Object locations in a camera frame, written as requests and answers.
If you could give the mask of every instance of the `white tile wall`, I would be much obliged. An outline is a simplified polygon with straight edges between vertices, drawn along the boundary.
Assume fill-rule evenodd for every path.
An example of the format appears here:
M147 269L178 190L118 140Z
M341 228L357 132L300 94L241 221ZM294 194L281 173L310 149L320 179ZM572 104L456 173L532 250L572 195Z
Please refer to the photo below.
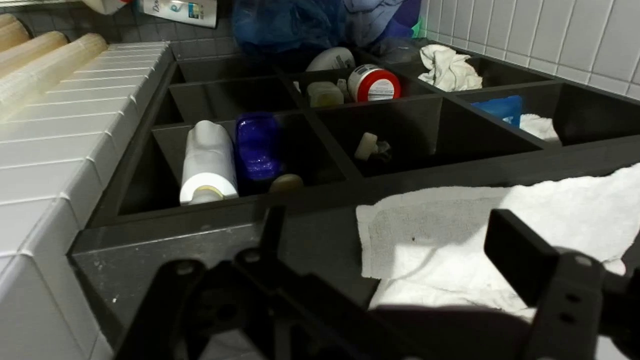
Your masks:
M2 360L113 357L67 252L173 61L166 44L141 47L113 46L0 124Z
M425 0L430 38L638 97L638 0Z

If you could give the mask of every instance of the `small object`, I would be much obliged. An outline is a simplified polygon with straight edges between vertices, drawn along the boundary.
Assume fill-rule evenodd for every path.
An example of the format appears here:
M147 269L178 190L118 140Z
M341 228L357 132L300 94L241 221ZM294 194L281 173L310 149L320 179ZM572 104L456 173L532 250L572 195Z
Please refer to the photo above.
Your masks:
M300 187L304 187L304 182L299 173L283 173L271 183L269 192L281 194L281 192L293 192Z
M348 87L357 102L394 99L402 91L399 75L374 63L359 66L348 75Z
M330 47L320 51L308 66L307 72L326 72L354 67L357 59L348 47Z
M236 125L236 168L249 182L273 182L285 172L283 127L274 114L244 114Z
M474 102L474 107L490 116L497 116L515 127L520 127L522 96L507 96L507 97L493 97L487 102Z
M390 161L393 159L390 151L393 151L393 146L388 142L379 140L379 136L373 132L365 132L359 142L354 157L369 161L373 155L379 155L383 161Z
M142 11L206 27L218 24L218 0L142 0Z
M232 140L220 124L201 120L187 137L180 203L236 198Z
M313 107L333 107L345 104L345 94L333 82L313 82L307 86Z
M562 144L553 118L522 114L520 127L536 137L543 137L544 142L559 144L559 146Z

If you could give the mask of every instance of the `white cloth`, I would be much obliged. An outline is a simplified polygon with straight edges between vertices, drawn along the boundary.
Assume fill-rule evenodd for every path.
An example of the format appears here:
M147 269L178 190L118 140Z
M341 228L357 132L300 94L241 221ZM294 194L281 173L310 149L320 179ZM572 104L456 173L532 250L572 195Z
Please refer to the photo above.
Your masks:
M483 87L476 67L467 63L469 57L440 44L425 46L421 47L421 59L429 72L419 77L445 91Z
M546 140L550 144L560 144L560 137L554 129L553 118L540 118L536 114L522 114L520 116L520 127L540 140Z
M489 306L532 317L485 253L493 208L509 208L553 246L574 248L624 273L640 229L640 164L606 177L515 187L429 187L359 206L362 275L380 278L370 307ZM609 338L599 360L626 357Z

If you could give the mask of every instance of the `red and white container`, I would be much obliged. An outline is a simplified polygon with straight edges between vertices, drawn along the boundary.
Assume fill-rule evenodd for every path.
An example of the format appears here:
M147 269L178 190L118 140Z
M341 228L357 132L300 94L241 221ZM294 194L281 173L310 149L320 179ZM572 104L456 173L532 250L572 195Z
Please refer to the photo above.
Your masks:
M362 63L348 75L348 90L357 102L383 102L401 97L401 79L394 72Z

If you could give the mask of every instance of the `blue bottle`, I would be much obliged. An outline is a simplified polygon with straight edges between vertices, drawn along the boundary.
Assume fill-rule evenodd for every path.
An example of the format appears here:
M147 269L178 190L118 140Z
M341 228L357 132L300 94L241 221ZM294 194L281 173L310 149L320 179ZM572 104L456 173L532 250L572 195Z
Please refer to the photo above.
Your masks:
M502 122L520 127L522 116L522 96L507 96L507 97L493 97L485 102L474 102L474 107L500 118Z
M267 183L285 172L283 125L271 111L251 111L236 124L239 177Z

